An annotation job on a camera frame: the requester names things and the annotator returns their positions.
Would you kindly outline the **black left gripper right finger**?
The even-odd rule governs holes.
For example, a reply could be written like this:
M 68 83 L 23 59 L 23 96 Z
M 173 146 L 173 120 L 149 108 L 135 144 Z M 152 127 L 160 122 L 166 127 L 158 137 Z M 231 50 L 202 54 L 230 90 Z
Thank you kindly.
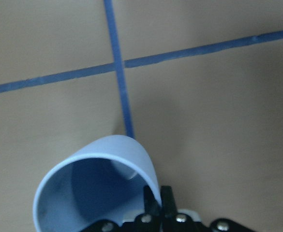
M 162 211 L 165 218 L 174 217 L 178 210 L 171 186 L 161 187 Z

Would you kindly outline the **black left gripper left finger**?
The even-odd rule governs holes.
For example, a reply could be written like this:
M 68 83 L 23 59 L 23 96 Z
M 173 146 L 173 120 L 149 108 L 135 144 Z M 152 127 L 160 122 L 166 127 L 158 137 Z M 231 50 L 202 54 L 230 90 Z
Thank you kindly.
M 143 199 L 144 213 L 158 217 L 160 215 L 160 205 L 155 199 L 154 194 L 148 185 L 143 187 Z

